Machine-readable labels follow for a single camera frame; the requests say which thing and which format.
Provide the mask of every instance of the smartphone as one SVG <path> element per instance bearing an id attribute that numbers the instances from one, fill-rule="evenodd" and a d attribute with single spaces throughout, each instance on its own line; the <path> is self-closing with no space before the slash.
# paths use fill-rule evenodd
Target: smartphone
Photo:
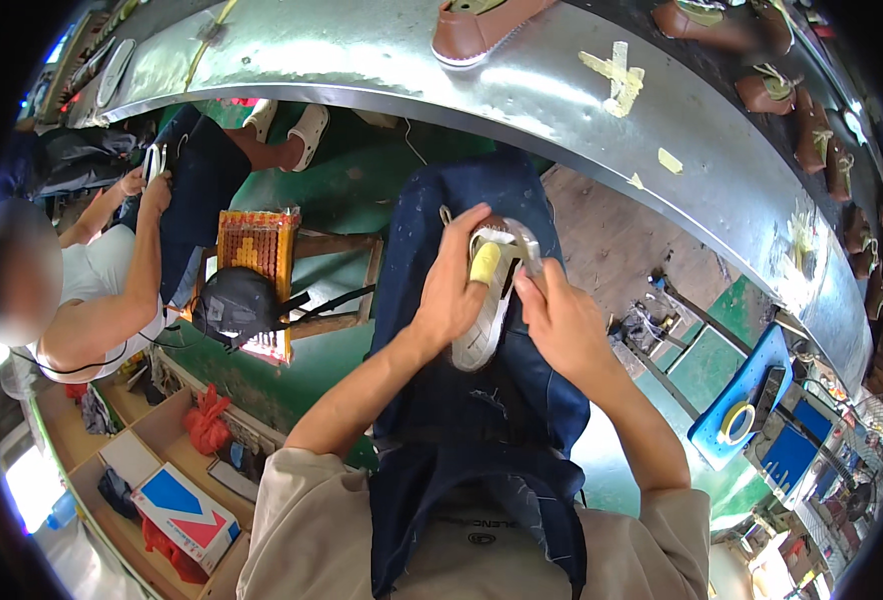
<path id="1" fill-rule="evenodd" d="M 748 433 L 756 433 L 761 431 L 768 421 L 768 415 L 775 406 L 775 399 L 779 395 L 779 389 L 782 387 L 782 381 L 785 378 L 784 366 L 769 366 L 765 373 L 765 382 L 761 386 L 761 391 L 755 397 L 751 404 L 754 406 L 754 422 L 747 430 Z"/>

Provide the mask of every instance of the black backpack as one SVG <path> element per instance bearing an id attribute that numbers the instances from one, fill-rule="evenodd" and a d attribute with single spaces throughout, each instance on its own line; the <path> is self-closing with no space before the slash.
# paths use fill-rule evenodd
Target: black backpack
<path id="1" fill-rule="evenodd" d="M 375 285 L 369 285 L 339 295 L 308 311 L 295 323 L 314 319 L 375 289 Z M 276 296 L 275 285 L 265 275 L 248 267 L 227 267 L 215 271 L 198 292 L 192 310 L 192 325 L 224 344 L 229 352 L 234 352 L 259 333 L 290 328 L 293 323 L 281 322 L 281 318 L 310 300 L 311 296 L 305 292 L 281 302 Z"/>

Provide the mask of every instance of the man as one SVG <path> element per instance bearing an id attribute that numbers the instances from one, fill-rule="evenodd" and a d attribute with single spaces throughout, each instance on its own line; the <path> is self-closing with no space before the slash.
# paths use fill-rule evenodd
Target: man
<path id="1" fill-rule="evenodd" d="M 328 109 L 309 104 L 281 144 L 265 140 L 278 108 L 261 100 L 237 129 L 222 129 L 186 104 L 160 132 L 165 172 L 140 202 L 102 233 L 127 197 L 145 188 L 138 168 L 92 203 L 58 237 L 62 273 L 42 268 L 31 221 L 18 200 L 0 204 L 0 342 L 25 345 L 48 378 L 84 383 L 114 372 L 176 318 L 165 306 L 191 300 L 202 248 L 215 245 L 218 215 L 252 171 L 302 171 L 328 126 Z"/>
<path id="2" fill-rule="evenodd" d="M 442 208 L 458 214 L 447 226 Z M 538 237 L 544 292 L 520 270 L 494 359 L 461 372 L 444 354 L 478 318 L 469 240 L 493 212 Z M 239 598 L 708 597 L 710 500 L 604 315 L 568 284 L 527 155 L 420 169 L 389 231 L 371 355 L 269 457 Z M 573 500 L 588 402 L 618 433 L 639 519 Z M 369 477 L 342 459 L 372 424 Z"/>

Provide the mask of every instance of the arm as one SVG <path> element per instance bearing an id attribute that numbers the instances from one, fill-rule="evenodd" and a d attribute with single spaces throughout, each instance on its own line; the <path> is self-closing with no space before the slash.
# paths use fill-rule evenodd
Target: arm
<path id="1" fill-rule="evenodd" d="M 469 330 L 488 289 L 469 281 L 469 236 L 491 212 L 487 204 L 478 204 L 448 224 L 411 324 L 315 402 L 291 429 L 286 449 L 344 459 L 419 369 Z"/>
<path id="2" fill-rule="evenodd" d="M 109 223 L 115 210 L 122 206 L 123 200 L 128 196 L 135 196 L 141 192 L 144 186 L 145 179 L 142 178 L 142 168 L 135 167 L 115 182 L 107 192 L 91 200 L 88 208 L 81 213 L 75 224 L 58 236 L 61 247 L 68 248 L 75 244 L 88 244 Z"/>
<path id="3" fill-rule="evenodd" d="M 558 261 L 544 261 L 547 294 L 515 278 L 531 341 L 551 365 L 611 419 L 642 503 L 651 494 L 691 487 L 685 449 L 639 391 L 609 345 L 605 317 L 592 297 L 568 284 Z"/>
<path id="4" fill-rule="evenodd" d="M 114 356 L 107 356 L 108 351 L 155 318 L 161 285 L 159 222 L 171 200 L 170 180 L 171 174 L 161 174 L 142 197 L 135 247 L 122 294 L 66 302 L 55 312 L 38 343 L 39 355 L 44 355 L 53 369 L 72 371 L 112 360 Z M 76 373 L 56 375 L 54 379 L 66 383 L 88 381 L 98 371 L 99 366 L 91 366 Z"/>

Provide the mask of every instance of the cardboard box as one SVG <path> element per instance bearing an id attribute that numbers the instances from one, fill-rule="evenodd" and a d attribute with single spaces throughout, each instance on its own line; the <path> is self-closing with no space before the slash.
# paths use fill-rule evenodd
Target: cardboard box
<path id="1" fill-rule="evenodd" d="M 131 493 L 145 517 L 211 575 L 238 537 L 238 519 L 165 462 Z"/>

